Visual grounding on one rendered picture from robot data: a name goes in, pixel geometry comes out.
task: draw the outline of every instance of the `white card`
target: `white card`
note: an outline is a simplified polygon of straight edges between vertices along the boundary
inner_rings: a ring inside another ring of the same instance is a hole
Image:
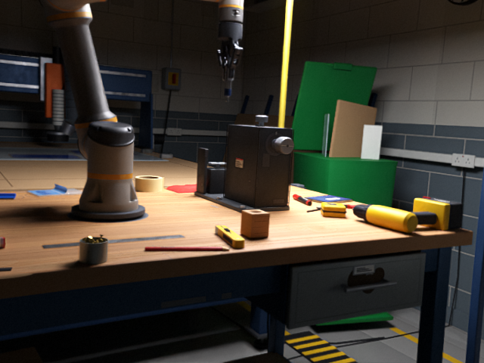
[[[382,132],[383,126],[381,125],[363,126],[363,142],[361,143],[362,159],[380,159]]]

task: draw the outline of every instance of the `drawer handle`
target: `drawer handle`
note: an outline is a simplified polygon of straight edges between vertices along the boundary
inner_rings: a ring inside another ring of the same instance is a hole
[[[377,284],[366,284],[366,285],[351,286],[351,287],[349,287],[348,285],[342,285],[342,286],[347,293],[354,293],[357,291],[373,290],[373,289],[378,289],[380,287],[387,287],[392,285],[396,285],[396,282],[383,280],[382,282],[379,282]]]

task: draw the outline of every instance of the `red pencil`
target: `red pencil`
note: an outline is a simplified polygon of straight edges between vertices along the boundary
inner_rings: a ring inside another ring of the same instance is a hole
[[[145,247],[145,251],[229,251],[228,247]]]

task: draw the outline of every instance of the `yellow vertical pipe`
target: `yellow vertical pipe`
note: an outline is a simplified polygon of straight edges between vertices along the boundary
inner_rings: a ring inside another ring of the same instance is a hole
[[[279,127],[286,120],[287,74],[289,73],[290,34],[293,27],[294,0],[286,0],[286,23],[284,25],[284,48],[282,51],[281,96],[279,97]]]

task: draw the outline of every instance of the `orange machine part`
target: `orange machine part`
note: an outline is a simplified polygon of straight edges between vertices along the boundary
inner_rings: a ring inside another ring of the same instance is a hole
[[[52,117],[52,90],[64,89],[62,64],[45,64],[45,117]]]

